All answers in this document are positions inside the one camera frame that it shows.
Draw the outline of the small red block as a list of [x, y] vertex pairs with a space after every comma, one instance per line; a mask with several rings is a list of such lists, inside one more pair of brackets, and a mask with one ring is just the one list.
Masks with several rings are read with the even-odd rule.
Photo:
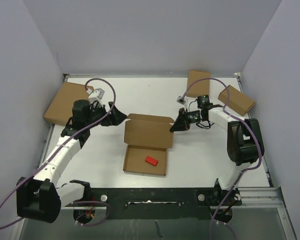
[[145, 158], [145, 162], [148, 163], [148, 164], [150, 164], [150, 165], [152, 165], [152, 166], [156, 166], [159, 161], [157, 159], [151, 157], [151, 156], [147, 156]]

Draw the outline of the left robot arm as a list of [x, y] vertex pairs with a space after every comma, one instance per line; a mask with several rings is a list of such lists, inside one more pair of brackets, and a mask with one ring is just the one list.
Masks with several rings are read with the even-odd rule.
[[17, 182], [16, 209], [21, 218], [53, 223], [61, 209], [77, 202], [81, 206], [94, 205], [89, 182], [71, 180], [57, 188], [56, 184], [72, 158], [83, 148], [91, 135], [90, 129], [118, 126], [127, 119], [115, 104], [110, 109], [97, 102], [80, 99], [74, 102], [72, 116], [67, 121], [57, 145], [32, 177], [22, 177]]

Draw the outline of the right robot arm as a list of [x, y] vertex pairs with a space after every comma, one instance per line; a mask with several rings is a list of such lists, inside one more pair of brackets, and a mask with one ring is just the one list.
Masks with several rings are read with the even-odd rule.
[[177, 102], [184, 107], [178, 110], [170, 132], [188, 131], [191, 125], [209, 130], [216, 125], [227, 133], [226, 151], [231, 165], [216, 179], [212, 192], [213, 200], [222, 205], [236, 193], [242, 176], [261, 165], [265, 149], [259, 122], [230, 114], [224, 106], [211, 103], [208, 95], [196, 98], [198, 110], [194, 111], [188, 110], [185, 97], [179, 96]]

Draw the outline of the brown cardboard box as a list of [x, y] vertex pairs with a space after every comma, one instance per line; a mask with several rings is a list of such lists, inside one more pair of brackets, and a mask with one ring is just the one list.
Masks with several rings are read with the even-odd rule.
[[[123, 171], [132, 174], [165, 176], [168, 149], [173, 147], [174, 133], [170, 128], [174, 120], [168, 116], [130, 113], [124, 128], [127, 144]], [[153, 166], [145, 162], [151, 156], [158, 160]]]

